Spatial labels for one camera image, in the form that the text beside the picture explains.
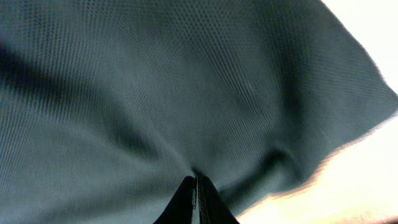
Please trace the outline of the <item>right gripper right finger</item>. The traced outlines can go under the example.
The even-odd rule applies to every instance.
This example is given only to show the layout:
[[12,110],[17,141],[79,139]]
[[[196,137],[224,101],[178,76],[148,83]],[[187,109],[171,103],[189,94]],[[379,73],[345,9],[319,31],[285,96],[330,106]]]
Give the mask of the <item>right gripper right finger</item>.
[[200,224],[239,224],[212,181],[202,174],[197,175],[197,195]]

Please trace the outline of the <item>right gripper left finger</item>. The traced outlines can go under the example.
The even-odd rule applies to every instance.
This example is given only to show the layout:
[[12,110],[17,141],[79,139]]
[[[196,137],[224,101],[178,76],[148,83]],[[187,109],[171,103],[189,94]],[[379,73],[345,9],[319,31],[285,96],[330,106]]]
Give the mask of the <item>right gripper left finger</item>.
[[154,224],[191,224],[196,180],[186,176]]

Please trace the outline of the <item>black polo shirt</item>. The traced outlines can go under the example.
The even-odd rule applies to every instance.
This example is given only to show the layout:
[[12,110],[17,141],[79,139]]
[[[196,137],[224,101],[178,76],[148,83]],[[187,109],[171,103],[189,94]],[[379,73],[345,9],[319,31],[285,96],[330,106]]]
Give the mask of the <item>black polo shirt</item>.
[[320,1],[1,2],[1,222],[154,223],[186,176],[235,216],[397,110]]

